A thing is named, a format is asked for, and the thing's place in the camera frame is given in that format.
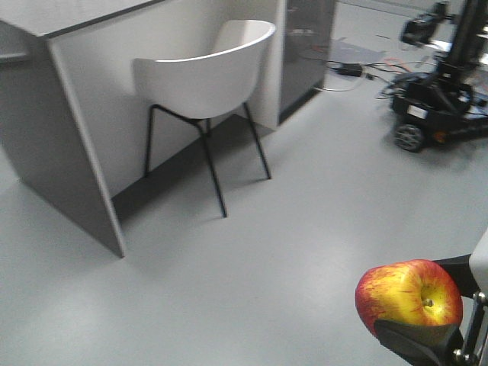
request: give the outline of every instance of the apple stem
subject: apple stem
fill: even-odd
[[[434,305],[434,301],[432,301],[432,299],[425,299],[423,302],[422,302],[422,305],[424,307],[431,307]]]

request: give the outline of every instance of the white chair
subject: white chair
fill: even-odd
[[[243,104],[268,179],[268,163],[249,112],[247,100],[256,86],[262,54],[275,26],[266,21],[227,21],[209,54],[188,59],[135,59],[136,89],[149,101],[149,121],[144,176],[149,174],[155,110],[164,111],[197,128],[207,164],[227,217],[222,190],[199,122],[233,111]]]

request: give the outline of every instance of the black chair leg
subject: black chair leg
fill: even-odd
[[[252,136],[254,137],[254,141],[256,142],[256,147],[258,148],[259,156],[261,156],[262,165],[266,171],[266,176],[268,177],[268,179],[271,179],[271,172],[268,167],[268,162],[266,161],[265,152],[263,151],[261,143],[259,142],[258,132],[256,131],[254,120],[252,119],[251,112],[249,111],[249,106],[247,105],[247,103],[244,103],[243,105],[244,105],[244,111],[246,112],[249,127],[251,127]]]
[[[205,120],[206,122],[206,129],[207,129],[207,137],[210,137],[210,131],[212,130],[212,123],[210,122],[210,118]]]
[[[215,170],[214,160],[212,159],[212,155],[210,154],[210,149],[209,149],[208,144],[207,144],[207,138],[205,136],[205,132],[204,132],[203,128],[201,128],[199,125],[194,124],[194,126],[197,128],[197,130],[200,134],[200,140],[202,142],[202,146],[203,146],[204,152],[205,152],[205,159],[207,160],[207,164],[208,164],[208,167],[210,169],[210,173],[212,174],[213,185],[215,187],[215,192],[217,193],[217,197],[219,199],[220,210],[222,211],[222,216],[227,217],[226,205],[223,202],[222,190],[220,189],[219,179],[217,178],[217,172]]]
[[[153,143],[153,125],[154,125],[154,110],[157,107],[152,105],[149,108],[149,117],[147,122],[147,137],[146,137],[146,160],[144,162],[144,178],[149,175],[149,166],[151,163],[151,145]]]
[[[202,142],[202,145],[204,147],[204,152],[205,152],[205,159],[207,160],[208,167],[210,168],[210,173],[212,174],[212,179],[213,179],[213,185],[215,187],[215,191],[217,193],[217,197],[219,199],[219,204],[220,204],[220,210],[222,211],[222,216],[227,217],[227,209],[226,205],[223,201],[223,195],[222,195],[222,190],[220,189],[220,184],[219,184],[219,179],[217,178],[217,172],[215,170],[214,166],[214,161],[212,159],[212,155],[210,154],[210,149],[207,144],[207,138],[206,138],[206,133],[204,129],[198,124],[199,121],[201,120],[193,120],[191,118],[186,118],[183,117],[179,114],[176,114],[173,111],[170,111],[167,108],[164,108],[162,105],[159,104],[153,104],[149,108],[149,120],[147,124],[147,141],[146,141],[146,161],[144,162],[144,177],[147,177],[149,175],[149,164],[151,160],[151,145],[153,141],[153,124],[154,124],[154,110],[159,109],[163,112],[166,112],[173,117],[178,118],[179,120],[182,120],[186,122],[187,124],[190,124],[191,126],[195,127],[198,130],[198,133],[200,134],[200,140]],[[207,132],[210,132],[210,118],[207,119]]]

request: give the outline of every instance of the power adapter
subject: power adapter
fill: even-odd
[[[359,63],[341,63],[341,66],[332,67],[340,75],[356,76],[363,75],[363,66]]]

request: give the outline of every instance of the cabinet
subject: cabinet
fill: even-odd
[[[326,64],[311,59],[327,59],[336,0],[288,0],[284,29],[281,79],[281,120],[286,119],[322,86]]]

